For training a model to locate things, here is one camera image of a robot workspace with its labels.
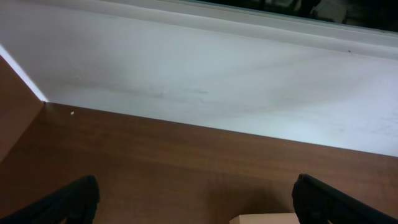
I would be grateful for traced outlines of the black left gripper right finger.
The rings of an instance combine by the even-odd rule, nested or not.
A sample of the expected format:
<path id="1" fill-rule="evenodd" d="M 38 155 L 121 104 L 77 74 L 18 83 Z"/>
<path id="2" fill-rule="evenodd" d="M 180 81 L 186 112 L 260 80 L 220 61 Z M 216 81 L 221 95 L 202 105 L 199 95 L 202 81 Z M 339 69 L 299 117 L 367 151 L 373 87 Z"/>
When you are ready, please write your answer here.
<path id="1" fill-rule="evenodd" d="M 397 224 L 397 219 L 308 174 L 298 176 L 292 199 L 301 224 Z"/>

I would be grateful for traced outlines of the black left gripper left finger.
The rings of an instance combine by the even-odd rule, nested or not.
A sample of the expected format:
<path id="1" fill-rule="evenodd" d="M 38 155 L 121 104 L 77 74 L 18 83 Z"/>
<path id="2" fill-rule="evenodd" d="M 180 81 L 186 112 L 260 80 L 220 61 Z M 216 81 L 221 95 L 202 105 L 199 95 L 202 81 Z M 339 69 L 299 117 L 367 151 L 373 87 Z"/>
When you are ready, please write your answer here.
<path id="1" fill-rule="evenodd" d="M 92 224 L 99 202 L 97 179 L 93 175 L 86 175 L 1 218 L 1 224 Z"/>

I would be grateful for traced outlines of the brown cardboard box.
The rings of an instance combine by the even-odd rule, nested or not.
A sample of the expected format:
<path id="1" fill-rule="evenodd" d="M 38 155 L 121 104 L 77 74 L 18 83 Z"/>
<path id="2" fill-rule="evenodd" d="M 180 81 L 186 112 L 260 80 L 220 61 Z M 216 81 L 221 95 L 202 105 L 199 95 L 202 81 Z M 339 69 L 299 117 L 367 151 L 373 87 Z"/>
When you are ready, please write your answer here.
<path id="1" fill-rule="evenodd" d="M 299 224 L 295 213 L 238 215 L 229 224 Z"/>

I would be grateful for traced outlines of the brown side partition panel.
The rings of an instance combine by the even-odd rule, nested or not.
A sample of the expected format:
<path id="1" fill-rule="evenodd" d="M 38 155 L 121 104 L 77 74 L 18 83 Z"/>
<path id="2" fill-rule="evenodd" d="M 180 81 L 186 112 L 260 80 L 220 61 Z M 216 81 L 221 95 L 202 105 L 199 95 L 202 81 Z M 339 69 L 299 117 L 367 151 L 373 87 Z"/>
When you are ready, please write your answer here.
<path id="1" fill-rule="evenodd" d="M 1 160 L 43 108 L 33 91 L 14 69 L 1 59 Z"/>

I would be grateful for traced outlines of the dark window strip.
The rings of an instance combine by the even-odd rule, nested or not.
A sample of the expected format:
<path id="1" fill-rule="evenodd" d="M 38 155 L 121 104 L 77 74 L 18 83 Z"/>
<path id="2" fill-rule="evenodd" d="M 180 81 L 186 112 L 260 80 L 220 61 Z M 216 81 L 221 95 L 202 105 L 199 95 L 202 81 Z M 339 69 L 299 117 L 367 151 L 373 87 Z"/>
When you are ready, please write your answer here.
<path id="1" fill-rule="evenodd" d="M 212 4 L 397 32 L 397 0 L 200 0 Z"/>

